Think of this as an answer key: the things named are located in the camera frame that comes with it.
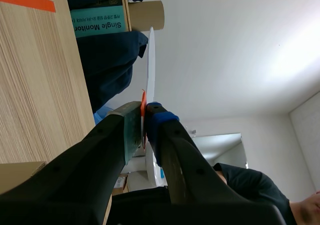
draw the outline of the mirror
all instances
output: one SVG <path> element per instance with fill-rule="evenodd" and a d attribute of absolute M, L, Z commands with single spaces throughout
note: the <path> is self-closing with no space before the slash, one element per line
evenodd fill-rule
<path fill-rule="evenodd" d="M 248 168 L 247 157 L 240 133 L 199 136 L 192 138 L 211 166 L 217 163 Z"/>

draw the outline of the orange object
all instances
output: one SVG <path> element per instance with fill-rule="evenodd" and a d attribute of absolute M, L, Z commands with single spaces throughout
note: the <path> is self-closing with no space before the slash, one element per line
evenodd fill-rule
<path fill-rule="evenodd" d="M 142 129 L 142 141 L 143 141 L 143 148 L 146 148 L 146 131 L 145 131 L 145 113 L 146 113 L 146 106 L 147 106 L 147 93 L 143 90 L 142 94 L 142 101 L 141 101 L 141 129 Z"/>
<path fill-rule="evenodd" d="M 0 0 L 0 2 L 15 4 L 32 9 L 39 9 L 48 12 L 56 12 L 55 3 L 51 0 Z"/>

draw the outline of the white ceiling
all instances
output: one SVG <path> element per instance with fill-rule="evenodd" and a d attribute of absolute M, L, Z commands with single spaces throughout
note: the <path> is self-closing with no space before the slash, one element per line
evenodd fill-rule
<path fill-rule="evenodd" d="M 214 136 L 198 136 L 193 141 L 203 157 L 207 160 L 214 160 L 226 151 L 241 143 L 241 134 L 224 134 Z"/>
<path fill-rule="evenodd" d="M 162 2 L 155 99 L 182 120 L 287 113 L 320 90 L 320 0 Z M 140 99 L 145 66 L 115 107 Z"/>

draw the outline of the cardboard tube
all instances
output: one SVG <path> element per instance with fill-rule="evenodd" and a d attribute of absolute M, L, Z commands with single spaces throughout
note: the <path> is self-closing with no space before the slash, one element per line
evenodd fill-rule
<path fill-rule="evenodd" d="M 161 30 L 165 26 L 165 11 L 162 1 L 130 2 L 129 14 L 133 31 Z"/>

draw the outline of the black shirt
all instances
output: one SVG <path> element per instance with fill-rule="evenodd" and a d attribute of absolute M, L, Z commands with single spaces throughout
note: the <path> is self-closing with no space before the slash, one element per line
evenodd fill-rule
<path fill-rule="evenodd" d="M 276 206 L 287 225 L 297 225 L 288 198 L 267 175 L 223 163 L 217 163 L 213 168 L 222 171 L 228 186 L 236 193 L 253 202 Z"/>

